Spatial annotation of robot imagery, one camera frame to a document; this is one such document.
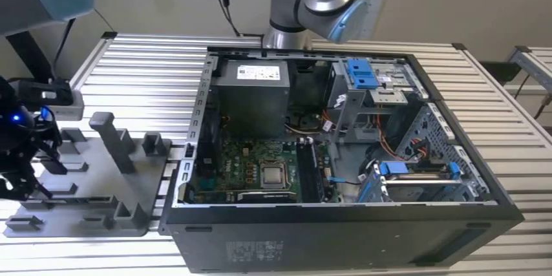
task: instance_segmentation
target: open computer tower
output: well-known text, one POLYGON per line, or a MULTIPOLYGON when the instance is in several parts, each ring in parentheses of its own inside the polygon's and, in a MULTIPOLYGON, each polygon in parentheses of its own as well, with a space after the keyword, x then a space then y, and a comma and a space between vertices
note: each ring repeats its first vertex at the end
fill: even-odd
POLYGON ((193 272, 450 266, 522 221, 413 55, 209 49, 161 225, 193 272))

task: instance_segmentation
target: sticker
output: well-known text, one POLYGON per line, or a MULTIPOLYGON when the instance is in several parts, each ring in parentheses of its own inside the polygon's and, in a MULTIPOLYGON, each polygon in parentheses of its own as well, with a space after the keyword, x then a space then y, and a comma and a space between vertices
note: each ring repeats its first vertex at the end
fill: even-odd
POLYGON ((239 66, 239 80, 281 80, 279 66, 239 66))
POLYGON ((391 82, 391 78, 387 76, 378 76, 378 81, 387 83, 387 82, 391 82))
POLYGON ((261 262, 282 261, 285 252, 283 240, 226 242, 229 261, 261 262))
POLYGON ((334 125, 334 123, 331 122, 331 121, 326 121, 325 122, 325 126, 322 127, 322 129, 326 131, 326 132, 330 132, 330 129, 331 129, 331 126, 334 125))

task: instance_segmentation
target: slotted aluminum table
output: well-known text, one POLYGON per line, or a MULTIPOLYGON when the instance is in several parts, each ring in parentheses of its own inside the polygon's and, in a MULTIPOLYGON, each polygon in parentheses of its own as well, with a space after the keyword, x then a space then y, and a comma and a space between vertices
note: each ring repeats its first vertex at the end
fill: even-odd
POLYGON ((518 46, 510 61, 519 64, 552 94, 552 48, 518 46))
MULTIPOLYGON (((62 122, 62 126, 78 126, 87 136, 94 136, 90 117, 97 111, 111 111, 117 115, 117 126, 129 128, 133 137, 141 138, 145 132, 159 131, 165 138, 182 145, 207 47, 259 45, 258 39, 233 37, 119 34, 115 39, 103 39, 73 80, 85 95, 85 119, 62 122)), ((301 275, 552 275, 552 138, 471 53, 451 44, 373 41, 345 45, 315 41, 314 48, 399 52, 417 56, 527 221, 451 269, 314 271, 301 275)), ((173 159, 179 159, 182 152, 182 147, 177 146, 171 150, 173 159)), ((173 168, 166 169, 157 219, 173 168)), ((0 218, 6 220, 18 206, 17 202, 0 202, 0 218)), ((190 271, 177 245, 171 237, 158 234, 158 225, 159 220, 154 220, 150 233, 139 238, 2 237, 0 271, 27 271, 18 275, 37 275, 43 271, 55 276, 77 273, 81 276, 98 273, 129 275, 134 272, 187 275, 190 271)))

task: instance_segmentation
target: power supply label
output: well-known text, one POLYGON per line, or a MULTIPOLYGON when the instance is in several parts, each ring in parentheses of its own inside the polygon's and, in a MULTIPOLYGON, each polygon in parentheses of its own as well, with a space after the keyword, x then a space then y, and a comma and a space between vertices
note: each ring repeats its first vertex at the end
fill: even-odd
POLYGON ((279 66, 239 66, 239 80, 281 80, 279 66))

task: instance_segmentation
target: gray plastic holder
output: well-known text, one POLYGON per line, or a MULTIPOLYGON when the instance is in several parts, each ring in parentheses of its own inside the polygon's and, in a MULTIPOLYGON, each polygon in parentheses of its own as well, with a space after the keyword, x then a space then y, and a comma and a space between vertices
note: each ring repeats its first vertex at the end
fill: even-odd
POLYGON ((53 198, 22 202, 7 220, 7 237, 131 237, 149 231, 171 141, 158 133, 133 139, 126 129, 114 128, 113 114, 98 113, 93 120, 101 138, 85 138, 79 129, 62 130, 69 146, 61 148, 61 161, 86 169, 67 175, 45 170, 39 182, 53 198), (153 146, 154 156, 145 145, 153 146))

